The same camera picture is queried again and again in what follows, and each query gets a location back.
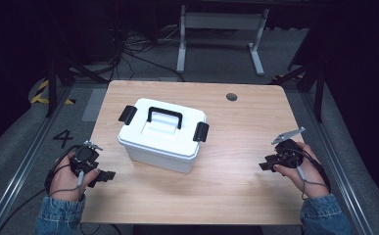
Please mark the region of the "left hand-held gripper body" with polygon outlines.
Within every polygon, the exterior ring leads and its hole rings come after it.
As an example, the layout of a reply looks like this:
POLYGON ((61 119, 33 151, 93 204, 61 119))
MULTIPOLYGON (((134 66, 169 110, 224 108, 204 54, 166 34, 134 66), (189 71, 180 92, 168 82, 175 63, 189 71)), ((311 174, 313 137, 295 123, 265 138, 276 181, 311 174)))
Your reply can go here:
POLYGON ((102 151, 102 148, 91 141, 85 141, 82 145, 76 146, 73 157, 70 159, 71 171, 79 174, 81 171, 87 173, 96 168, 99 164, 98 151, 102 151))

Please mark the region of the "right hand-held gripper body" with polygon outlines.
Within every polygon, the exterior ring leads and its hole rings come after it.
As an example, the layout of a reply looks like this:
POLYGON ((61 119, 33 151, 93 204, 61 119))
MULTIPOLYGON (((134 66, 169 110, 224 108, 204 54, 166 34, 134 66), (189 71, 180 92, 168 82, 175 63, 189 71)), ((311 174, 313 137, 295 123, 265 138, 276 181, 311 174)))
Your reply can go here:
POLYGON ((301 134, 306 129, 300 127, 296 130, 280 133, 271 144, 275 146, 276 163, 289 168, 296 168, 303 162, 303 151, 298 144, 293 140, 297 134, 301 134))

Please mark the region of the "white storage box black handle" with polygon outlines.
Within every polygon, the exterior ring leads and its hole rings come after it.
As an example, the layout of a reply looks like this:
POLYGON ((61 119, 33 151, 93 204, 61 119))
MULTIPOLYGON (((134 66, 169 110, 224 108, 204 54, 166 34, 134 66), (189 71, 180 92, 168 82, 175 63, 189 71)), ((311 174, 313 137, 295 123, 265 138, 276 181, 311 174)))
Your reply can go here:
POLYGON ((201 110, 146 98, 127 105, 118 120, 118 141, 132 160, 182 173, 192 170, 210 127, 201 110))

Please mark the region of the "person's left hand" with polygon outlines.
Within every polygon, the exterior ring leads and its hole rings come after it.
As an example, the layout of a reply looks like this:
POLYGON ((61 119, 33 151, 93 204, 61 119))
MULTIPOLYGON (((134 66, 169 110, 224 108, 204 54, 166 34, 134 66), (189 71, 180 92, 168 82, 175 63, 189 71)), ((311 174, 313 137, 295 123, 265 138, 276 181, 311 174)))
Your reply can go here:
POLYGON ((70 159, 74 152, 69 152, 64 156, 57 166, 50 186, 49 196, 56 200, 77 202, 85 192, 87 185, 94 180, 100 173, 99 168, 92 169, 81 179, 71 171, 70 159))

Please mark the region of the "person's right hand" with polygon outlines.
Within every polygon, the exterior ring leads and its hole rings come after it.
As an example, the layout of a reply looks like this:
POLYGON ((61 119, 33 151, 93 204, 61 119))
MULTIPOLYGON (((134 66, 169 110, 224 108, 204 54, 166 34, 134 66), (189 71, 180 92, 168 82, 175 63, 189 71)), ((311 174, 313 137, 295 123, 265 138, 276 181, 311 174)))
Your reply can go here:
POLYGON ((305 180, 302 180, 296 168, 289 168, 280 164, 276 164, 273 168, 283 176, 287 176, 303 193, 303 196, 318 198, 329 195, 329 187, 309 159, 304 159, 300 165, 305 180))

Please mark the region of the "black metal stand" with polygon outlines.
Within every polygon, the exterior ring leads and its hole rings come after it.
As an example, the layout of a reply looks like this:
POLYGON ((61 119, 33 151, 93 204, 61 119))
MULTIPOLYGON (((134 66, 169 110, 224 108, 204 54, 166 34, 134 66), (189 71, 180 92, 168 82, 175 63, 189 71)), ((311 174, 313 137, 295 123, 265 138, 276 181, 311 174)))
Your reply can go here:
POLYGON ((48 112, 46 117, 50 117, 58 107, 57 101, 57 80, 60 80, 63 86, 73 86, 74 78, 73 72, 70 71, 70 68, 74 68, 80 73, 84 74, 87 77, 90 77, 92 80, 101 84, 108 84, 109 81, 97 73, 87 69, 83 65, 80 65, 76 62, 73 62, 62 56, 54 56, 49 65, 49 73, 47 76, 48 79, 48 112))
POLYGON ((315 86, 315 94, 313 101, 313 111, 318 122, 322 122, 322 100, 324 93, 325 82, 325 65, 321 63, 309 64, 298 67, 284 75, 276 75, 269 85, 281 85, 288 80, 301 76, 300 82, 297 84, 297 89, 300 92, 308 93, 315 86))

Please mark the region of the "aluminium floor rail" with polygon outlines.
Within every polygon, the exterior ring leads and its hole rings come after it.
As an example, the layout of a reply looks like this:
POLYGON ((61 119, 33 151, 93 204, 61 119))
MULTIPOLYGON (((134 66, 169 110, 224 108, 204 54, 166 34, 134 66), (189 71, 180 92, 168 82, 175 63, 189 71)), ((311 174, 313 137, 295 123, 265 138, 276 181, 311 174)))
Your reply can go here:
POLYGON ((306 107, 307 113, 311 116, 312 129, 315 130, 320 137, 320 143, 322 144, 324 151, 327 153, 327 162, 353 219, 357 232, 359 235, 371 235, 372 228, 360 206, 354 187, 351 185, 349 178, 345 174, 323 124, 318 121, 313 111, 313 102, 310 96, 307 93, 301 93, 300 96, 306 107))
POLYGON ((0 227, 15 206, 43 188, 57 159, 73 141, 73 129, 63 126, 63 113, 76 103, 71 87, 61 90, 53 114, 45 104, 33 104, 0 137, 0 227))

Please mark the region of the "white metal desk frame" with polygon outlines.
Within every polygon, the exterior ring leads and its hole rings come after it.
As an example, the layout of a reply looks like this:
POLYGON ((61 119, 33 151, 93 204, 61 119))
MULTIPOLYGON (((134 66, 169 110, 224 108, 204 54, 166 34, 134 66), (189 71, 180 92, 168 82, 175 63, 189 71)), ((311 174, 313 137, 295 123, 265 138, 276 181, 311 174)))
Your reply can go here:
POLYGON ((231 29, 254 30, 255 40, 248 44, 253 65, 258 76, 264 75, 264 69, 259 55, 259 45, 265 28, 269 10, 264 9, 259 14, 230 14, 230 13, 196 13, 187 12, 186 6, 181 6, 179 21, 179 48, 176 71, 184 72, 186 58, 186 29, 231 29))

